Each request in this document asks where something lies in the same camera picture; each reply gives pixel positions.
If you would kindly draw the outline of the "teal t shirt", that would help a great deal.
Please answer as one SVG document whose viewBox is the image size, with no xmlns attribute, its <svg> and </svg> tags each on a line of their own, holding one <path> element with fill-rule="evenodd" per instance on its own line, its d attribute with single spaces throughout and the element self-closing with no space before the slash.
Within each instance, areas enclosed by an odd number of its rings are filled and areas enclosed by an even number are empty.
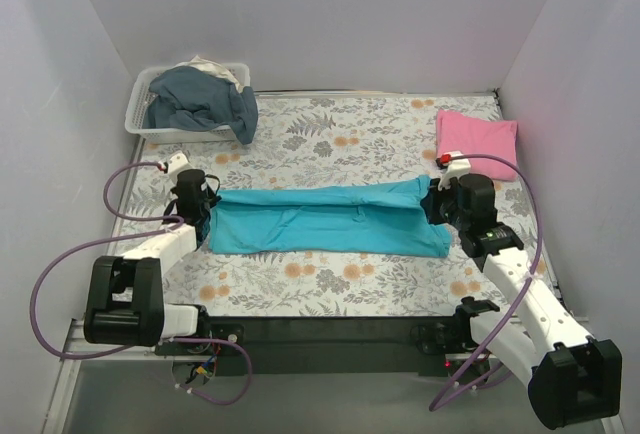
<svg viewBox="0 0 640 434">
<path fill-rule="evenodd" d="M 430 178 L 299 190 L 225 190 L 211 211 L 216 254 L 331 251 L 445 258 L 452 238 L 420 205 Z"/>
</svg>

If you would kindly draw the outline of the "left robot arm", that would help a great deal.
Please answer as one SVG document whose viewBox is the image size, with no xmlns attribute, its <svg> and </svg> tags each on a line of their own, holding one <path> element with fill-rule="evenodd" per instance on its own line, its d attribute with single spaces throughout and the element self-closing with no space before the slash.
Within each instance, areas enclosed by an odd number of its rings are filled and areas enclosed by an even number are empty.
<svg viewBox="0 0 640 434">
<path fill-rule="evenodd" d="M 211 209 L 220 200 L 200 169 L 179 173 L 167 207 L 184 220 L 177 227 L 147 239 L 121 256 L 94 262 L 83 332 L 92 344 L 153 347 L 178 337 L 193 354 L 205 352 L 213 340 L 196 305 L 164 301 L 163 277 L 185 256 L 195 252 L 210 231 Z"/>
</svg>

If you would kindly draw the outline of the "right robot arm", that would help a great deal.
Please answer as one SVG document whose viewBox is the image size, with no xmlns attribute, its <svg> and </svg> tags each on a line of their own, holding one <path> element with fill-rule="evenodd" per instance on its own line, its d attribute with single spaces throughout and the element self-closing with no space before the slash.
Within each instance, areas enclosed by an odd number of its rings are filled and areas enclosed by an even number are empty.
<svg viewBox="0 0 640 434">
<path fill-rule="evenodd" d="M 521 239 L 497 219 L 492 180 L 478 174 L 433 179 L 421 205 L 430 223 L 457 230 L 463 252 L 510 303 L 501 313 L 490 301 L 463 299 L 454 314 L 454 343 L 493 354 L 524 385 L 548 429 L 617 415 L 620 350 L 596 339 L 535 278 Z"/>
</svg>

